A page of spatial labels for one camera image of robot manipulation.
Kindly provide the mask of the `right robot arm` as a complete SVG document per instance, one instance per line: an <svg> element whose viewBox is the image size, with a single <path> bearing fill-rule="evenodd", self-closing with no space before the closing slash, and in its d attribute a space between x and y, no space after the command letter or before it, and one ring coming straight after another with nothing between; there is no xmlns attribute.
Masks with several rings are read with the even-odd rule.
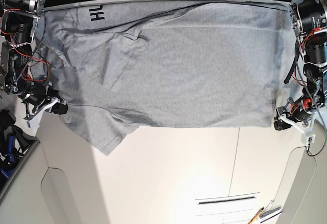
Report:
<svg viewBox="0 0 327 224"><path fill-rule="evenodd" d="M32 46L45 0L1 0L1 91L15 94L26 107L26 120L31 121L43 111L63 115L68 105L52 88L52 65Z"/></svg>

